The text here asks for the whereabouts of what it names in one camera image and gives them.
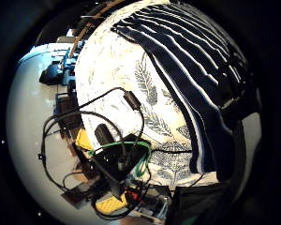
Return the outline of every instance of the plug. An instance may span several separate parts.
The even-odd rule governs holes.
[[[120,172],[123,172],[129,164],[129,157],[128,156],[121,156],[118,159],[118,169]]]
[[[124,99],[132,108],[132,110],[139,110],[141,103],[139,102],[138,98],[133,94],[132,91],[125,91]]]

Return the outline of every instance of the white surface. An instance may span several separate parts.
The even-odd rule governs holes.
[[[22,183],[33,198],[55,218],[65,224],[108,224],[99,219],[90,204],[80,210],[75,209],[61,196],[61,190],[53,185],[44,173],[40,151],[42,126],[52,115],[56,86],[38,82],[43,69],[52,61],[52,55],[65,54],[69,45],[52,44],[33,49],[19,66],[12,84],[7,104],[7,142],[12,161]],[[66,173],[70,173],[77,159],[70,155],[65,141],[59,134],[51,135],[46,141],[48,168],[59,183]],[[78,182],[69,178],[71,188]]]

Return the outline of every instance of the connector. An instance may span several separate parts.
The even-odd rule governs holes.
[[[139,110],[141,103],[139,102],[138,98],[133,94],[132,91],[125,91],[124,99],[132,108],[132,110]]]

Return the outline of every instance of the cloth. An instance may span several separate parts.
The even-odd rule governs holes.
[[[151,142],[153,149],[184,151],[192,149],[192,142],[185,118],[173,100],[169,89],[159,77],[145,50],[111,31],[112,26],[131,13],[155,4],[169,4],[169,1],[139,1],[113,12],[89,37],[78,58],[75,73],[79,104],[95,98],[115,86],[132,90],[141,102],[145,117],[142,138]],[[106,97],[85,107],[84,110],[107,116],[123,133],[138,134],[141,117],[133,112],[123,99],[121,91],[114,91]],[[99,118],[83,115],[82,120],[91,145],[100,147],[95,129]],[[119,140],[113,128],[106,124],[115,140]],[[151,184],[190,186],[199,173],[192,173],[189,161],[192,153],[171,155],[155,152],[149,163]],[[198,186],[217,182],[215,172],[208,172]]]
[[[220,106],[240,97],[246,79],[241,67],[227,65],[232,55],[246,64],[231,38],[193,7],[178,4],[142,8],[111,30],[142,46],[181,109],[193,152],[191,172],[217,171],[218,178],[228,179],[234,142]]]

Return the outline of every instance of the cable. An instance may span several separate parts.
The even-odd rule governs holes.
[[[87,105],[89,105],[89,104],[91,104],[91,103],[97,101],[98,99],[105,97],[107,94],[109,94],[110,92],[115,91],[115,90],[122,90],[123,92],[126,91],[123,87],[114,87],[114,88],[112,88],[111,90],[109,90],[109,91],[103,93],[102,95],[100,95],[100,96],[98,96],[98,97],[95,97],[95,98],[93,98],[92,100],[89,100],[89,101],[85,102],[84,104],[82,104],[82,105],[79,106],[79,107],[74,108],[73,110],[70,110],[70,111],[67,111],[67,112],[63,112],[63,113],[59,113],[59,114],[52,115],[52,116],[50,116],[50,117],[44,122],[43,132],[45,132],[46,126],[48,125],[48,123],[49,123],[52,119],[58,118],[58,117],[60,117],[60,116],[63,116],[63,115],[65,115],[65,114],[68,114],[68,113],[75,112],[75,111],[77,111],[77,110],[79,110],[79,109],[81,109],[81,108],[83,108],[83,107],[85,107],[85,106],[87,106]]]
[[[141,111],[140,108],[138,108],[138,111],[139,111],[140,117],[141,117],[141,128],[140,128],[140,133],[139,133],[138,137],[136,138],[136,140],[135,140],[135,142],[134,142],[134,144],[133,144],[133,149],[135,149],[135,147],[136,147],[136,145],[137,145],[137,142],[140,140],[141,135],[142,135],[142,133],[143,133],[143,129],[144,129],[144,117],[143,117],[143,113],[142,113],[142,111]]]
[[[47,177],[49,178],[49,180],[51,182],[53,182],[58,188],[60,188],[61,190],[63,191],[66,191],[66,190],[69,190],[68,188],[66,188],[65,186],[62,186],[60,184],[58,184],[50,175],[48,169],[47,169],[47,162],[46,162],[46,146],[45,146],[45,139],[50,131],[50,129],[56,124],[58,123],[60,120],[70,116],[70,115],[74,115],[74,114],[91,114],[91,115],[94,115],[94,116],[97,116],[105,121],[107,121],[108,123],[110,123],[114,129],[117,131],[118,135],[120,136],[120,142],[121,142],[121,145],[122,145],[122,150],[123,150],[123,154],[126,154],[126,147],[124,145],[124,142],[123,142],[123,136],[120,132],[120,130],[118,129],[118,127],[111,121],[109,120],[108,118],[106,118],[105,116],[101,115],[101,114],[98,114],[96,112],[87,112],[87,111],[78,111],[78,112],[69,112],[67,114],[64,114],[62,116],[59,116],[55,121],[53,121],[49,127],[47,128],[47,130],[45,130],[45,132],[43,132],[43,136],[42,136],[42,142],[41,142],[41,153],[38,155],[39,159],[42,160],[42,163],[43,163],[43,167],[44,167],[44,170],[45,170],[45,173],[47,175]]]
[[[118,214],[118,215],[107,215],[107,214],[101,213],[101,212],[98,211],[98,209],[96,208],[96,200],[97,200],[97,198],[96,198],[96,196],[94,196],[93,199],[91,200],[91,202],[92,202],[92,206],[93,206],[93,208],[94,208],[96,214],[97,214],[100,218],[105,219],[105,220],[116,220],[116,219],[120,219],[120,218],[126,217],[132,210],[134,210],[135,207],[141,202],[141,200],[143,199],[143,197],[147,194],[148,189],[150,188],[150,185],[147,186],[147,184],[148,184],[149,181],[151,180],[152,175],[151,175],[150,169],[149,169],[149,167],[148,167],[148,164],[146,164],[146,169],[148,170],[148,173],[149,173],[149,179],[145,182],[145,184],[142,184],[140,187],[139,187],[139,186],[137,187],[137,189],[138,189],[138,188],[140,189],[140,191],[139,191],[139,193],[138,193],[138,198],[137,198],[137,200],[136,200],[134,203],[130,204],[130,205],[127,207],[128,209],[127,209],[124,213]],[[145,191],[141,194],[141,192],[143,191],[143,187],[146,187],[146,186],[147,186],[147,188],[146,188]]]
[[[205,173],[203,173],[203,174],[199,177],[198,180],[196,180],[193,184],[191,184],[191,186],[189,186],[189,188],[195,186],[195,185],[203,178],[204,175],[205,175]]]
[[[165,150],[162,150],[162,149],[154,149],[152,150],[152,153],[153,152],[162,152],[162,153],[167,153],[167,154],[183,154],[183,153],[192,153],[193,151],[192,150],[184,150],[184,151],[177,151],[177,152],[172,152],[172,151],[165,151]]]
[[[75,175],[75,174],[83,174],[83,172],[70,172],[68,173],[67,175],[65,175],[64,179],[63,179],[63,186],[65,187],[66,186],[66,180],[69,176],[71,175]]]

